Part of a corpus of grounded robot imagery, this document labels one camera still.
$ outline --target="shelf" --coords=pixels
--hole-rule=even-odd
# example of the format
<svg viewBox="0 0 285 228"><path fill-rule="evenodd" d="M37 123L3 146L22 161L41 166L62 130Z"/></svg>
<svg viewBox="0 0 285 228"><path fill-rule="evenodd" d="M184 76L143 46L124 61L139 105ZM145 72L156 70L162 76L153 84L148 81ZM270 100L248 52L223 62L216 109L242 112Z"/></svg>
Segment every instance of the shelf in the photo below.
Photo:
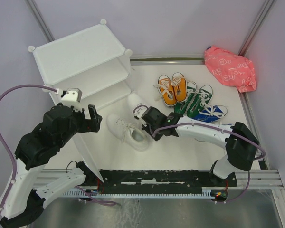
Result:
<svg viewBox="0 0 285 228"><path fill-rule="evenodd" d="M96 110L100 110L124 97L129 95L130 88L125 81L119 82L113 86L110 86L96 94L86 97L81 100L80 104L85 109L85 115L88 117L88 105L95 105Z"/></svg>
<svg viewBox="0 0 285 228"><path fill-rule="evenodd" d="M59 82L54 85L54 88L63 90L68 88L79 88L82 91L81 99L84 99L125 80L128 75L129 72L116 58Z"/></svg>
<svg viewBox="0 0 285 228"><path fill-rule="evenodd" d="M54 85L124 54L106 25L96 25L37 47L34 57L45 84Z"/></svg>

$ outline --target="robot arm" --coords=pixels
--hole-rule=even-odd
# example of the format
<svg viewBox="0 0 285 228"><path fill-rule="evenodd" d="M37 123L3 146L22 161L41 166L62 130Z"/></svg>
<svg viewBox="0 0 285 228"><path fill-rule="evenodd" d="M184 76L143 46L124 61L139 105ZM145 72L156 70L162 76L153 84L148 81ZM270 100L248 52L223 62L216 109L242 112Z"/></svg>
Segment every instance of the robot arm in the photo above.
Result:
<svg viewBox="0 0 285 228"><path fill-rule="evenodd" d="M87 149L80 150L84 162L58 180L43 187L33 189L37 176L51 157L55 156L76 133L98 132L102 117L94 105L89 105L91 119L85 118L80 107L81 91L68 89L62 94L62 103L52 107L43 116L43 122L24 135L15 151L17 174L10 192L4 199L8 185L0 197L1 225L4 228L17 228L35 221L54 199L77 185L87 185L95 166Z"/></svg>
<svg viewBox="0 0 285 228"><path fill-rule="evenodd" d="M255 136L240 122L236 122L234 126L217 126L193 120L178 113L170 113L165 116L154 107L149 107L136 118L144 120L143 130L156 141L160 140L163 135L192 137L226 149L227 155L215 161L210 170L210 179L214 183L223 182L236 170L249 171L251 169L257 148L234 134L241 135L259 145Z"/></svg>

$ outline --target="sneaker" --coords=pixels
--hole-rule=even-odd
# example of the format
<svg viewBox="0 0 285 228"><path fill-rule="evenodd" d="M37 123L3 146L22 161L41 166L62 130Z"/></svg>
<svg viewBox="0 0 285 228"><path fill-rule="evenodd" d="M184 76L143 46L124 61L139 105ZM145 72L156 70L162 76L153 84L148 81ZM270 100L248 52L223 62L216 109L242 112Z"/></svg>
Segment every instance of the sneaker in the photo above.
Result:
<svg viewBox="0 0 285 228"><path fill-rule="evenodd" d="M106 119L109 131L122 142L126 142L138 151L144 151L148 148L149 142L144 132L135 125L127 123L118 115L111 114Z"/></svg>
<svg viewBox="0 0 285 228"><path fill-rule="evenodd" d="M168 107L176 104L173 87L171 86L171 80L166 75L161 75L158 78L158 84L155 86L160 92L160 96L156 99L157 101L163 98L165 104Z"/></svg>
<svg viewBox="0 0 285 228"><path fill-rule="evenodd" d="M180 113L182 115L185 114L187 107L190 103L190 101L194 98L195 94L197 93L197 85L195 82L188 82L187 83L187 101L183 103L176 103L174 107L174 112L175 113Z"/></svg>
<svg viewBox="0 0 285 228"><path fill-rule="evenodd" d="M204 85L199 92L195 95L190 108L187 111L187 116L190 118L195 117L197 114L202 112L212 98L213 90L210 85Z"/></svg>
<svg viewBox="0 0 285 228"><path fill-rule="evenodd" d="M172 76L171 86L173 86L175 99L177 102L185 102L188 99L187 96L187 80L181 73L175 73Z"/></svg>
<svg viewBox="0 0 285 228"><path fill-rule="evenodd" d="M210 106L207 105L202 112L199 112L195 117L194 120L211 123L223 118L228 112L228 109L223 105L215 105Z"/></svg>
<svg viewBox="0 0 285 228"><path fill-rule="evenodd" d="M131 113L140 119L143 113L148 109L148 105L145 101L135 93L131 93L127 97L128 106L130 108Z"/></svg>

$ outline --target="blue sneaker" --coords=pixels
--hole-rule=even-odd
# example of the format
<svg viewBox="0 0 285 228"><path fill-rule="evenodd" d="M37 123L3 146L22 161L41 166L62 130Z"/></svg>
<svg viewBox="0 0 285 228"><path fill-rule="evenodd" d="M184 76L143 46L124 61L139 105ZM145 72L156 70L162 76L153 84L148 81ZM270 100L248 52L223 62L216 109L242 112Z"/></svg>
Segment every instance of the blue sneaker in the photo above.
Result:
<svg viewBox="0 0 285 228"><path fill-rule="evenodd" d="M206 123L211 123L213 121L217 121L223 118L227 114L227 112L228 109L223 105L207 105L205 106L204 110L202 112L199 111L199 114L193 117L193 119Z"/></svg>

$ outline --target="pink fabric pouch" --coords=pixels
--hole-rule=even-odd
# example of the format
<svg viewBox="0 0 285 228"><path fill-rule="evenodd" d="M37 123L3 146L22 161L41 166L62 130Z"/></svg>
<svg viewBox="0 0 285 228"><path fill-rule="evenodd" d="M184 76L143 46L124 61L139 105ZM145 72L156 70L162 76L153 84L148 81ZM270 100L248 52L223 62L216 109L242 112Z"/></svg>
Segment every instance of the pink fabric pouch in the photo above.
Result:
<svg viewBox="0 0 285 228"><path fill-rule="evenodd" d="M205 51L205 64L225 86L235 86L241 93L255 91L257 88L253 63L243 56L211 46Z"/></svg>

